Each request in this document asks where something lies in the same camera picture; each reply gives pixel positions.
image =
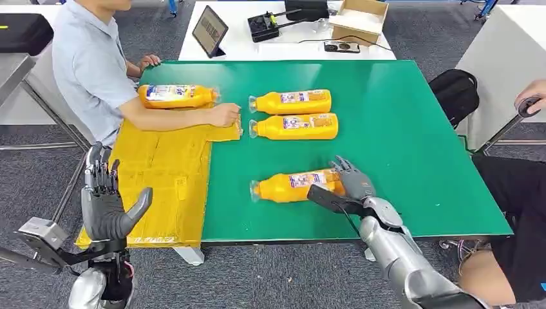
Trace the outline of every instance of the black backpack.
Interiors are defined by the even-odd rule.
[[[453,127],[480,105],[478,81],[466,71],[447,70],[428,84]]]

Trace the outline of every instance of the black bag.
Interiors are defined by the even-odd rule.
[[[329,17],[326,0],[285,0],[285,10],[287,12],[297,9],[301,9],[301,11],[287,14],[289,21],[298,21],[300,19],[317,21],[320,18]]]
[[[0,14],[0,53],[36,56],[53,39],[53,29],[41,14]]]
[[[466,71],[447,70],[428,84],[453,127],[480,105],[478,81]]]

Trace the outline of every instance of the black shorts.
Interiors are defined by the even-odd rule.
[[[493,255],[519,303],[546,298],[546,164],[475,155],[514,236],[491,242]]]

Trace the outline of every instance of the cardboard box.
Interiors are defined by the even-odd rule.
[[[329,23],[334,26],[332,38],[338,39],[346,35],[344,41],[356,42],[369,46],[369,42],[377,43],[383,31],[383,23],[387,16],[388,3],[375,0],[344,0],[336,16],[330,16]]]

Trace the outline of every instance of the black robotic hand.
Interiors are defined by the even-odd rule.
[[[368,176],[360,172],[348,160],[345,160],[340,156],[335,156],[335,158],[339,161],[339,164],[330,161],[330,165],[335,168],[339,174],[341,183],[343,184],[348,197],[357,201],[362,201],[367,196],[375,196],[375,189]]]
[[[366,197],[375,195],[372,182],[351,162],[340,156],[335,157],[339,163],[332,161],[330,165],[338,172],[346,196],[338,196],[320,185],[313,184],[307,192],[307,198],[332,212],[366,216],[368,209],[365,209],[362,203]]]
[[[127,237],[152,202],[152,188],[145,188],[125,213],[118,192],[119,160],[109,169],[110,152],[110,148],[103,148],[99,142],[89,150],[86,160],[86,184],[81,191],[82,214],[86,232],[93,241]]]

